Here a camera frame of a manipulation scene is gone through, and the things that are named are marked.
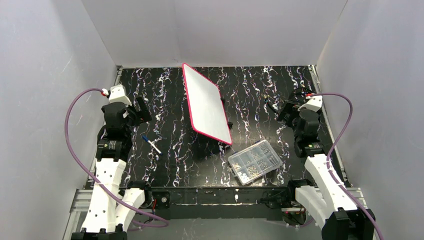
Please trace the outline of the blue capped whiteboard marker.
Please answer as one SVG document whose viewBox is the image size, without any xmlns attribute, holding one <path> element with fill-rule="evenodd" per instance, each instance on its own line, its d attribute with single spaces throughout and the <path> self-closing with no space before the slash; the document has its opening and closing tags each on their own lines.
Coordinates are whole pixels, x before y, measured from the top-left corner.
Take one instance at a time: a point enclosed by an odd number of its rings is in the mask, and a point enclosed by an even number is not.
<svg viewBox="0 0 424 240">
<path fill-rule="evenodd" d="M 158 149 L 158 147 L 152 142 L 150 141 L 145 135 L 142 135 L 142 139 L 147 142 L 160 156 L 163 155 L 162 151 L 160 151 Z"/>
</svg>

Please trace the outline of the pink framed whiteboard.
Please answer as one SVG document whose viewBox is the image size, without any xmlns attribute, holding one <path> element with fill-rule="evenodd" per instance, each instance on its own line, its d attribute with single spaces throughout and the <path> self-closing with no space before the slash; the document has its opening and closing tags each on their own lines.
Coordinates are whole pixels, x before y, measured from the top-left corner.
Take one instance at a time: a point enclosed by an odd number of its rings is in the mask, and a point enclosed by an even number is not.
<svg viewBox="0 0 424 240">
<path fill-rule="evenodd" d="M 218 86 L 186 63 L 182 64 L 182 72 L 194 131 L 232 145 L 230 127 Z"/>
</svg>

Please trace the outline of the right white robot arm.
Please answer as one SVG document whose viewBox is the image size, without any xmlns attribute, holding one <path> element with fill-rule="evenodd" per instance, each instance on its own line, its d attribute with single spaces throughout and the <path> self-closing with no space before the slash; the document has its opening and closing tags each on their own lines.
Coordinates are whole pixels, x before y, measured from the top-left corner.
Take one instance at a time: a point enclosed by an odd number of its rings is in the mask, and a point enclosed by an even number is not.
<svg viewBox="0 0 424 240">
<path fill-rule="evenodd" d="M 306 159 L 304 166 L 315 181 L 290 181 L 291 198 L 315 220 L 324 240 L 373 240 L 375 236 L 382 240 L 372 210 L 348 190 L 333 168 L 331 155 L 340 138 L 328 152 L 318 138 L 323 96 L 297 88 L 277 112 L 276 120 L 292 128 L 296 155 Z"/>
</svg>

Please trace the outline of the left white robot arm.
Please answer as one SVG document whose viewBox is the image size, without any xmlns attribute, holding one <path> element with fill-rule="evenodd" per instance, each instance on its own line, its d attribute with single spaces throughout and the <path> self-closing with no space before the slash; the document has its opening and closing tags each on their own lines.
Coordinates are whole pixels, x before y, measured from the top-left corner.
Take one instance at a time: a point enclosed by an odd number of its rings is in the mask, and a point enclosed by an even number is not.
<svg viewBox="0 0 424 240">
<path fill-rule="evenodd" d="M 145 182 L 133 183 L 119 197 L 120 182 L 133 146 L 131 129 L 151 121 L 151 114 L 141 96 L 140 110 L 122 100 L 110 100 L 102 106 L 105 124 L 97 135 L 96 171 L 87 215 L 73 240 L 126 240 L 128 228 L 146 200 Z"/>
</svg>

